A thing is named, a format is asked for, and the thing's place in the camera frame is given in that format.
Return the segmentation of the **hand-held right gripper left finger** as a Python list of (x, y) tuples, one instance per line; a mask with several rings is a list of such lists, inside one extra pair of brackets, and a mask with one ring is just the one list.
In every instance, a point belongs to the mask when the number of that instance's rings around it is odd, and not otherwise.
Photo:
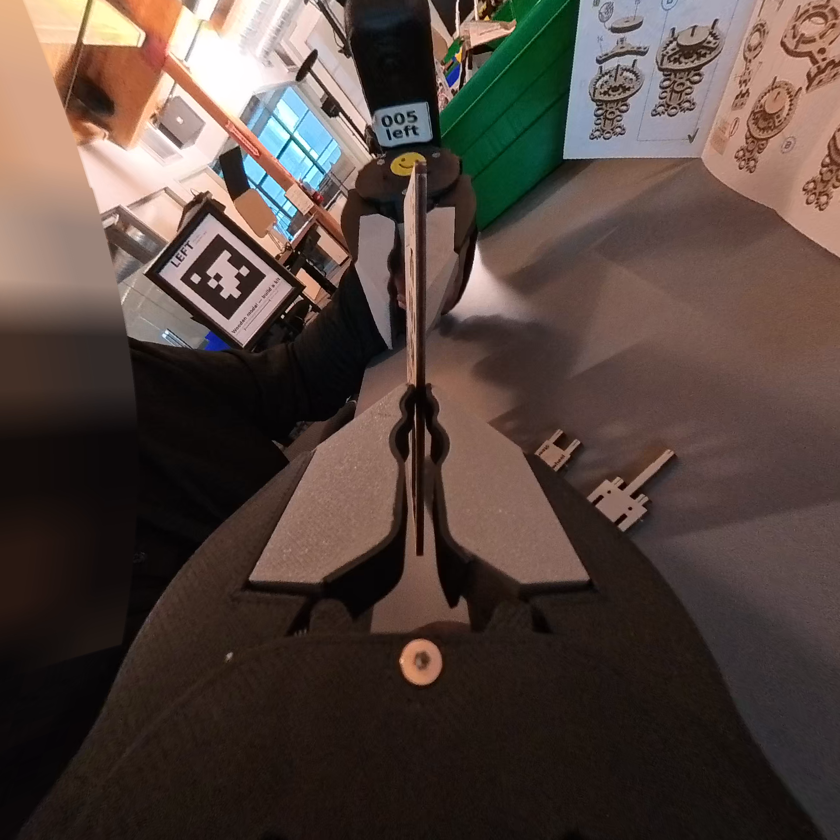
[(396, 587), (413, 407), (413, 388), (395, 388), (313, 450), (250, 573), (252, 588), (338, 601), (357, 618)]

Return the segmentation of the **paper clutter pile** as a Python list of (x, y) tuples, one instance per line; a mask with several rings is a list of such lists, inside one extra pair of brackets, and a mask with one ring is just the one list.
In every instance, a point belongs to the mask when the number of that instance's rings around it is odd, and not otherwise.
[(438, 59), (438, 98), (446, 104), (517, 25), (512, 2), (441, 2), (436, 8), (448, 45)]

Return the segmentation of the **laser-cut wooden parts sheet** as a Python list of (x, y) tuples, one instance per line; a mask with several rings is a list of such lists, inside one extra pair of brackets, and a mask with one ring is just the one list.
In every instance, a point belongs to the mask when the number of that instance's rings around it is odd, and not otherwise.
[(404, 209), (404, 269), (406, 300), (406, 383), (413, 399), (413, 428), (410, 442), (411, 502), (415, 552), (425, 546), (425, 459), (426, 459), (426, 243), (427, 165), (416, 161), (406, 190)]

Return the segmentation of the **folded paper instruction sheet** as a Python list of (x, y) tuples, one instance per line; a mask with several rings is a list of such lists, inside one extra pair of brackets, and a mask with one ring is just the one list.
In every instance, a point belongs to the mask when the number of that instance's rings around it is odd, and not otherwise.
[(839, 252), (839, 2), (579, 2), (563, 156), (699, 158)]

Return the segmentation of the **person's left forearm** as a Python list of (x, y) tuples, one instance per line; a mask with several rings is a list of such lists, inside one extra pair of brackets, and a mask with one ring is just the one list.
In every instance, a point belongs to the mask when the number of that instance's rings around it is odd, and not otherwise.
[(355, 263), (293, 340), (267, 350), (209, 351), (129, 338), (140, 429), (189, 438), (247, 432), (270, 442), (299, 422), (325, 421), (358, 394), (364, 371), (385, 351)]

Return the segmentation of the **black and beige panel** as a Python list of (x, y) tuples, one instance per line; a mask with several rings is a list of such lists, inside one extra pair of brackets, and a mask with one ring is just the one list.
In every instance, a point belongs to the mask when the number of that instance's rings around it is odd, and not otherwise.
[(242, 150), (235, 146), (221, 153), (218, 163), (227, 194), (237, 213), (256, 238), (265, 238), (274, 228), (277, 218), (262, 195), (250, 185)]

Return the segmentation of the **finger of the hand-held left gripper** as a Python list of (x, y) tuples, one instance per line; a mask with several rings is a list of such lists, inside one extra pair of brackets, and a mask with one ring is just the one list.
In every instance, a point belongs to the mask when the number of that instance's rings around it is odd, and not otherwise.
[(459, 300), (461, 262), (455, 223), (454, 206), (438, 206), (427, 215), (426, 330), (433, 329)]
[(398, 225), (379, 214), (360, 216), (355, 271), (367, 300), (374, 325), (388, 350), (392, 350), (392, 293), (389, 291), (389, 258), (402, 244)]

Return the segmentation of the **green plastic crate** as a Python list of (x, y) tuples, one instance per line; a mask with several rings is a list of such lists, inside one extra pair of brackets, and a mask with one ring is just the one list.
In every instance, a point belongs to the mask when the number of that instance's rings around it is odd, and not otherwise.
[(491, 226), (564, 160), (578, 1), (508, 2), (514, 20), (440, 116), (444, 147), (476, 194), (478, 230)]

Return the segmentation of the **black framed marker sign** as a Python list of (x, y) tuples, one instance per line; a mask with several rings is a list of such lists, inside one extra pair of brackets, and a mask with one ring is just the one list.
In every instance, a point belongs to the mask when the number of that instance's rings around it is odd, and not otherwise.
[(229, 347), (251, 351), (304, 286), (211, 194), (193, 204), (143, 274)]

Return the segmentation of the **wooden part with long pin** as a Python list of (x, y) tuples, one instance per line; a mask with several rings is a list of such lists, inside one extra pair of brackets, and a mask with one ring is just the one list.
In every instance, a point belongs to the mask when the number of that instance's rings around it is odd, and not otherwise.
[(666, 449), (628, 482), (620, 476), (604, 479), (587, 500), (620, 532), (626, 532), (648, 513), (649, 497), (643, 493), (644, 486), (675, 458), (676, 452)]

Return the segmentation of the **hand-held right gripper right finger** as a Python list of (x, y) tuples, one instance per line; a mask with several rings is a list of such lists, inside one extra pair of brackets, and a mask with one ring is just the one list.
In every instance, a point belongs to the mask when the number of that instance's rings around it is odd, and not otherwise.
[(519, 446), (427, 385), (437, 574), (450, 606), (582, 592), (592, 585)]

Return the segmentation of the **wooden part with printed text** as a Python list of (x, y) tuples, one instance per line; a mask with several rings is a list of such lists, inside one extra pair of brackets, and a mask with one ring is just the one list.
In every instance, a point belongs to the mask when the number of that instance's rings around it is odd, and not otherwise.
[(580, 447), (580, 439), (568, 438), (562, 429), (557, 429), (534, 454), (552, 471), (559, 473), (569, 465)]

